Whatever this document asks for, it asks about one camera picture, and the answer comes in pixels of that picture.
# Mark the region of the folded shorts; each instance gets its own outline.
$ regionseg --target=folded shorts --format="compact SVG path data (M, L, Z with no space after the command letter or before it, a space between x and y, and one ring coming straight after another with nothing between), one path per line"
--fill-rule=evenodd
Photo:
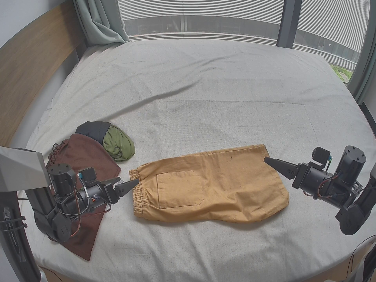
M216 219L250 223L288 205L278 173L264 163L264 144L150 162L130 170L134 214L148 220Z

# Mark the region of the bed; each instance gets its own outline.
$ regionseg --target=bed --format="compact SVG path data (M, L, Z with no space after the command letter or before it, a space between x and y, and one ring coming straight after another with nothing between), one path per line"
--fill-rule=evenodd
M45 161L54 143L85 121L104 120L133 139L120 175L166 157L264 143L271 157L311 161L361 148L365 185L374 135L353 97L315 54L222 40L149 40L89 48L44 113L27 148ZM281 176L289 205L259 223L162 223L133 215L132 194L101 223L89 262L50 241L21 203L38 264L77 281L302 281L349 257L374 234L375 212L353 236L337 209Z

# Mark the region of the back pocket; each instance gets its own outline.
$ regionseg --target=back pocket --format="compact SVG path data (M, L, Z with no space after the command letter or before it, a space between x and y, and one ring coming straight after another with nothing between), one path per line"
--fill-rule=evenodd
M198 205L204 200L204 178L193 170L157 175L159 208Z

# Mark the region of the headboard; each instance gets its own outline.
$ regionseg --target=headboard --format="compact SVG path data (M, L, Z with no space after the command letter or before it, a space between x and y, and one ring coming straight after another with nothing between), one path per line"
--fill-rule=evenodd
M9 146L33 99L85 39L72 0L32 21L0 48L0 146Z

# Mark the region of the curtain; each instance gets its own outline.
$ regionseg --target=curtain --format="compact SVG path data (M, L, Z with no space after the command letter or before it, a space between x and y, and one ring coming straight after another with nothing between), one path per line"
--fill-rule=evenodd
M89 45L129 41L118 0L73 0L73 2Z
M370 14L364 44L347 88L361 105L376 73L376 0L370 0Z

